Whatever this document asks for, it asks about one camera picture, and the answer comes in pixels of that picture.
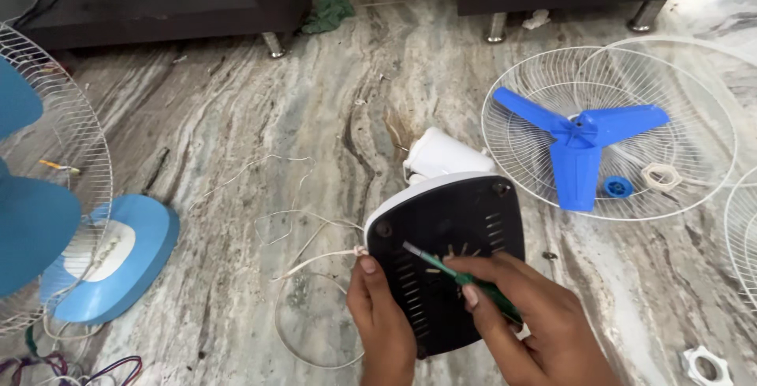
hand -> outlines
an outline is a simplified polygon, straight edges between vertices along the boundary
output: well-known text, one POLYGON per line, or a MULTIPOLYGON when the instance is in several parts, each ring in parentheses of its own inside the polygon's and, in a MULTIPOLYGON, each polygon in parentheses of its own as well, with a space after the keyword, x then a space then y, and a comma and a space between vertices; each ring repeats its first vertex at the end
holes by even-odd
POLYGON ((370 255, 359 257, 352 269, 347 308, 365 349, 361 386, 412 384, 416 338, 389 291, 384 270, 370 255))
POLYGON ((466 309, 510 386, 620 386, 570 290, 505 253, 453 257, 444 264, 493 282, 531 336, 518 341, 497 306, 476 285, 463 286, 466 309))

black cable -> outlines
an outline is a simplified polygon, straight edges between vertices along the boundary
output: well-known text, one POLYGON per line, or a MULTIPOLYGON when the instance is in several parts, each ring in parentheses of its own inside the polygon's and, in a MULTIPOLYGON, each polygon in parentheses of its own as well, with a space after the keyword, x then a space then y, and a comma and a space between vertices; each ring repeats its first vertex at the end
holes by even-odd
POLYGON ((39 7, 39 4, 41 4, 41 3, 42 3, 42 1, 43 1, 43 0, 35 0, 35 2, 34 2, 34 4, 32 5, 32 7, 30 7, 29 9, 27 9, 27 10, 26 10, 26 12, 22 13, 22 14, 21 14, 21 16, 19 16, 19 17, 18 17, 18 18, 17 18, 17 19, 16 19, 16 20, 15 20, 15 21, 13 22, 13 28, 17 28, 17 27, 18 27, 18 24, 20 24, 20 23, 21 23, 22 21, 24 21, 24 19, 25 19, 25 18, 26 18, 27 16, 29 16, 29 15, 33 14, 33 13, 34 13, 34 11, 36 11, 36 10, 37 10, 37 8, 39 7))
POLYGON ((28 25, 29 23, 32 23, 32 21, 34 21, 35 19, 37 19, 37 18, 39 18, 40 16, 42 16, 43 14, 45 14, 45 13, 49 12, 49 11, 50 11, 50 9, 52 9, 52 8, 53 8, 53 6, 55 6, 55 4, 57 4, 57 3, 58 3, 58 1, 59 1, 59 0, 53 0, 51 4, 48 4, 48 5, 47 5, 47 6, 46 6, 46 7, 44 8, 44 9, 41 9, 41 10, 37 11, 36 13, 33 13, 32 15, 30 15, 30 16, 29 16, 29 17, 28 17, 28 18, 26 19, 26 21, 24 21, 23 23, 19 24, 18 26, 16 26, 16 23, 14 22, 14 28, 15 28, 15 29, 19 29, 19 30, 20 30, 20 29, 22 29, 23 27, 26 27, 26 26, 27 26, 27 25, 28 25))

green screwdriver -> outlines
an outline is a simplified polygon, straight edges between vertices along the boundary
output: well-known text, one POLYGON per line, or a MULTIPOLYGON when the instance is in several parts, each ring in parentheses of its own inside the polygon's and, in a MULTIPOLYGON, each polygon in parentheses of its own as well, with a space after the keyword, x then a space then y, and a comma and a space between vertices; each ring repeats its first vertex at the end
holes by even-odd
POLYGON ((402 244, 403 247, 405 247, 406 250, 410 251, 412 254, 415 254, 419 256, 421 259, 425 260, 426 262, 430 263, 436 268, 439 268, 441 272, 444 272, 445 274, 449 275, 450 277, 454 278, 455 282, 459 285, 465 285, 465 284, 476 284, 478 287, 487 295, 489 298, 492 299, 494 304, 497 305, 497 308, 500 309, 500 312, 502 315, 509 319, 510 321, 518 324, 523 325, 523 319, 520 316, 520 313, 518 313, 518 309, 513 305, 509 300, 507 300, 507 297, 505 297, 504 294, 500 291, 499 288, 497 288, 497 285, 492 284, 490 282, 482 281, 473 275, 470 274, 461 274, 458 271, 455 271, 454 269, 448 268, 446 265, 444 265, 439 259, 435 258, 434 256, 426 253, 425 251, 421 250, 420 248, 413 246, 412 244, 405 241, 402 244))

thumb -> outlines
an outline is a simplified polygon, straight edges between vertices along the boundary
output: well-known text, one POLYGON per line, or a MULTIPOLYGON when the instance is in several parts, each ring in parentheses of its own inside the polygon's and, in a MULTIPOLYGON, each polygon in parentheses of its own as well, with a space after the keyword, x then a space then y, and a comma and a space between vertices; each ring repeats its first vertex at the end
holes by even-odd
POLYGON ((494 302, 475 284, 462 286, 473 323, 502 371, 507 384, 546 384, 546 375, 531 358, 494 302))
POLYGON ((368 289, 368 293, 371 296, 373 311, 381 312, 382 308, 388 307, 389 304, 394 303, 394 298, 392 297, 392 292, 389 290, 389 283, 386 280, 384 270, 381 265, 378 264, 376 259, 370 255, 361 256, 358 263, 365 272, 365 288, 368 289))

metal furniture leg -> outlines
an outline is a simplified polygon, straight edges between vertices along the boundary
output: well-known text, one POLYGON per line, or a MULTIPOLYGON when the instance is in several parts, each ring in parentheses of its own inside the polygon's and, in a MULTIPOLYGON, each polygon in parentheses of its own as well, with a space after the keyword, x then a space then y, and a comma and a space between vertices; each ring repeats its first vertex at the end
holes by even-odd
POLYGON ((489 31, 486 35, 486 41, 489 43, 502 43, 505 41, 505 20, 507 13, 500 12, 491 16, 489 31))
POLYGON ((268 51, 274 60, 286 55, 286 49, 279 42, 276 33, 263 33, 263 40, 266 41, 268 51))
POLYGON ((666 2, 667 0, 648 0, 642 3, 636 16, 628 22, 628 28, 637 33, 646 33, 652 30, 655 18, 666 2))

